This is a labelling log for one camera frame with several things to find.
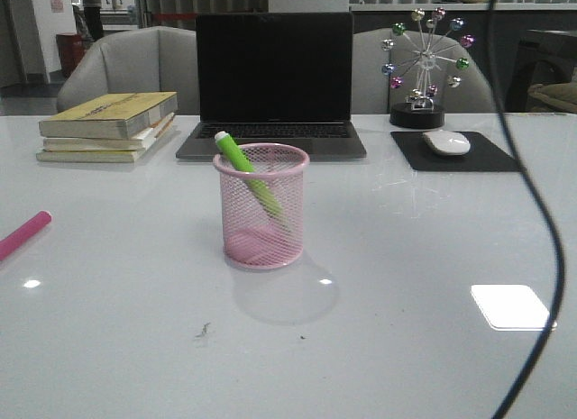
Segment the person in dark trousers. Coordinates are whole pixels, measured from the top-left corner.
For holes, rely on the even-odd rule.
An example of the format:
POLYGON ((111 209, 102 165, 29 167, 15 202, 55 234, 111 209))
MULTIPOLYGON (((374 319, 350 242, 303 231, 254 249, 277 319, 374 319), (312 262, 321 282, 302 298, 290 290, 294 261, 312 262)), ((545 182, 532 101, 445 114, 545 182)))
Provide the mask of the person in dark trousers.
POLYGON ((104 36, 101 21, 102 0, 81 0, 82 9, 73 6, 73 14, 78 33, 84 40, 98 41, 104 36))

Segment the ferris wheel desk ornament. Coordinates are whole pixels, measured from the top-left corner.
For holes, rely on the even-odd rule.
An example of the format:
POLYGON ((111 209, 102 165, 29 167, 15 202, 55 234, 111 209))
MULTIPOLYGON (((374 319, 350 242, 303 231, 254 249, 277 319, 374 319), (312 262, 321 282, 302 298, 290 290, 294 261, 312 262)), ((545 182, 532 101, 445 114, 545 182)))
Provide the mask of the ferris wheel desk ornament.
POLYGON ((393 125, 408 129, 434 129, 444 125, 444 108, 438 103, 439 86, 431 78, 431 72, 441 67, 437 63, 444 60, 454 64, 458 70, 466 70, 471 62, 465 57, 450 59, 444 54, 450 48, 440 44, 448 38, 447 34, 435 34, 437 25, 446 17, 446 11, 438 6, 431 12, 418 7, 411 11, 411 20, 417 24, 418 40, 412 41, 404 23, 394 23, 392 37, 380 42, 381 49, 391 52, 400 38, 410 44, 408 59, 395 64, 385 63, 381 73, 389 79, 391 89, 400 89, 405 84, 405 75, 415 71, 415 84, 401 103, 390 108, 389 121, 393 125))

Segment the pink marker pen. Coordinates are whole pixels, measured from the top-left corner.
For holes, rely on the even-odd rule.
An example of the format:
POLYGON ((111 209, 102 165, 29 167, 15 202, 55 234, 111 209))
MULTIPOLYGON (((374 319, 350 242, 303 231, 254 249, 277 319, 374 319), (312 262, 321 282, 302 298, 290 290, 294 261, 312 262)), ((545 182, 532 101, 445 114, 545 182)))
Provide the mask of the pink marker pen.
POLYGON ((1 240, 1 261, 22 247, 52 220, 48 211, 40 211, 1 240))

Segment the yellow book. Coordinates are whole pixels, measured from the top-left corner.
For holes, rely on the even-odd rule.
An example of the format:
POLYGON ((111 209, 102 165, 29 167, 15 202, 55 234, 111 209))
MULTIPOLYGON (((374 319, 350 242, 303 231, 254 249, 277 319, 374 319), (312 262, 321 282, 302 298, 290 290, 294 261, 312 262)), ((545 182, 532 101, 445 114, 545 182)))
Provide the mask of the yellow book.
POLYGON ((36 153, 41 162, 72 163, 134 163, 156 145, 166 134, 174 131, 174 124, 147 150, 107 150, 107 151, 47 151, 43 147, 36 153))
POLYGON ((39 122, 43 137, 127 140, 176 112, 175 92, 106 94, 39 122))

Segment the black mouse pad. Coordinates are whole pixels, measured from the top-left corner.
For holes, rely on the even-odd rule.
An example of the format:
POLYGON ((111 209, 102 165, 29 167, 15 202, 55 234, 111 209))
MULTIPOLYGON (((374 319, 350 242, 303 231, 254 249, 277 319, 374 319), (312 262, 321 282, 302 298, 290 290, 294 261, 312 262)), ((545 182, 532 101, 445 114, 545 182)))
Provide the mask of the black mouse pad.
POLYGON ((392 132, 391 136, 412 169, 425 172, 517 172, 516 161, 479 132, 464 132, 471 144, 463 155, 435 153, 423 132, 392 132))

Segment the green marker pen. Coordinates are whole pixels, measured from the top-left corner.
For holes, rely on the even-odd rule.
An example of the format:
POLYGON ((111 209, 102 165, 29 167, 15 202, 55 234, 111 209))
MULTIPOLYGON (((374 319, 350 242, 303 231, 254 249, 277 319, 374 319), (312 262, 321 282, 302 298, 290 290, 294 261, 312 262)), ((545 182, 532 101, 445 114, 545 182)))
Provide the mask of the green marker pen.
MULTIPOLYGON (((215 144, 237 171, 245 173, 254 171, 253 165, 228 132, 218 132, 215 135, 215 144)), ((280 222, 282 209, 266 183, 261 179, 250 178, 245 180, 245 184, 252 191, 266 214, 280 222)))

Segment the white middle book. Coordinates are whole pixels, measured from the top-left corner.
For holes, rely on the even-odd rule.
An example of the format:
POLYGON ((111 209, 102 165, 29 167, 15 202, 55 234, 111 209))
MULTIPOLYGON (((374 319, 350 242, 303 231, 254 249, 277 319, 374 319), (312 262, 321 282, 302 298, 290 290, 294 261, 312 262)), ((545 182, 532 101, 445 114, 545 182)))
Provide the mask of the white middle book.
POLYGON ((43 148, 47 151, 147 150, 172 127, 174 117, 174 113, 167 114, 128 140, 47 137, 43 139, 43 148))

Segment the red bin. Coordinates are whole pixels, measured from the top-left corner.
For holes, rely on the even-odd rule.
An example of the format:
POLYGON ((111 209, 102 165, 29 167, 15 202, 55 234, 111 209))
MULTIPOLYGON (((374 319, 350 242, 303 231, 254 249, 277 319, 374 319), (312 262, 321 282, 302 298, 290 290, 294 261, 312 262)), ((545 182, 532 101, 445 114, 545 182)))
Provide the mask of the red bin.
POLYGON ((56 43, 62 75, 69 77, 85 55, 83 38, 77 33, 58 33, 56 43))

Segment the pink mesh pen holder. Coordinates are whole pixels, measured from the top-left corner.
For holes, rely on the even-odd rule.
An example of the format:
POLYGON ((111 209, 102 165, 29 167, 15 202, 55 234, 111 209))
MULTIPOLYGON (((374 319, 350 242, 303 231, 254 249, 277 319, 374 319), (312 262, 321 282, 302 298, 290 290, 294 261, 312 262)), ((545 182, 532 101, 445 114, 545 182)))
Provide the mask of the pink mesh pen holder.
POLYGON ((303 150, 279 143, 240 147, 251 163, 241 171, 219 153, 224 254, 248 269, 275 269, 303 252, 303 179, 309 157, 303 150))

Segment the grey open laptop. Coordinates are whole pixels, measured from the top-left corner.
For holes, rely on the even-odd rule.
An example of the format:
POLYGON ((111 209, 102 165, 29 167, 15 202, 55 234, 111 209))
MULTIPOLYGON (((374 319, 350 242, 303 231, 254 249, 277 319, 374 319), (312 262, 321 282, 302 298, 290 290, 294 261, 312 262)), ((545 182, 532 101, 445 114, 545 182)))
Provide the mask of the grey open laptop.
POLYGON ((353 16, 202 14, 197 18, 199 123, 176 152, 210 160, 214 137, 276 142, 313 161, 362 159, 351 122, 353 16))

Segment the olive cushion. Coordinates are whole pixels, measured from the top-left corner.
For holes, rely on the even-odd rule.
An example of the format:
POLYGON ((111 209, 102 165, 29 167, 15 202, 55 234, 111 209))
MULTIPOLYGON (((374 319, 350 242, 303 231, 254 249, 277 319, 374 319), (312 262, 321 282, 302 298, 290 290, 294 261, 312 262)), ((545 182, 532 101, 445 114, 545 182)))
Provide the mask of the olive cushion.
POLYGON ((534 84, 527 90, 532 111, 576 113, 576 83, 534 84))

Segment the yellow top book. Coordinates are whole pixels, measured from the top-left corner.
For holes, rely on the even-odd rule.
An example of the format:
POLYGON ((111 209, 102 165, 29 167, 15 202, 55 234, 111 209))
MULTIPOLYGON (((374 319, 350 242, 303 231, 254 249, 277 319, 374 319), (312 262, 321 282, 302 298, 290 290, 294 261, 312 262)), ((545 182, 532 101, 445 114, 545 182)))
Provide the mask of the yellow top book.
POLYGON ((106 94, 39 122, 43 137, 127 140, 176 112, 175 92, 106 94))

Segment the white computer mouse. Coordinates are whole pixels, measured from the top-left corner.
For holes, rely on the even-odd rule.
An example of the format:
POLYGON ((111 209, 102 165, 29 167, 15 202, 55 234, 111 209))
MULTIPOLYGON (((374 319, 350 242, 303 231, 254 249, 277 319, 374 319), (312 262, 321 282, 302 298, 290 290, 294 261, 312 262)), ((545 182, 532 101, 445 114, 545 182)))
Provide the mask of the white computer mouse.
POLYGON ((422 136, 433 153, 441 156, 465 155, 472 147, 469 140, 460 132, 436 130, 424 132, 422 136))

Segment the red barrier belt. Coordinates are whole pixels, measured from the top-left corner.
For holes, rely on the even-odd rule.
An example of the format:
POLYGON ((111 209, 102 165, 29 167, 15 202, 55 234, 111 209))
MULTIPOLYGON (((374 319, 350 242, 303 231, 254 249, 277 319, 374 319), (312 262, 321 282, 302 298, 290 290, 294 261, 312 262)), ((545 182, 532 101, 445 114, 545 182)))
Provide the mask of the red barrier belt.
POLYGON ((163 21, 189 21, 197 17, 197 13, 156 13, 151 15, 152 19, 157 22, 163 21))

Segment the yellow bottom book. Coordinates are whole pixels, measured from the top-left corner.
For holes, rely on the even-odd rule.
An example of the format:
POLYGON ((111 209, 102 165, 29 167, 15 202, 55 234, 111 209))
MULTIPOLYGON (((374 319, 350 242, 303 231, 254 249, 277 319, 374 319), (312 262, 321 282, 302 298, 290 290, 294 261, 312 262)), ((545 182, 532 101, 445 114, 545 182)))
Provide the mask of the yellow bottom book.
POLYGON ((41 162, 72 163, 134 163, 156 145, 166 134, 174 131, 174 124, 147 150, 107 150, 107 151, 47 151, 43 147, 36 153, 41 162))

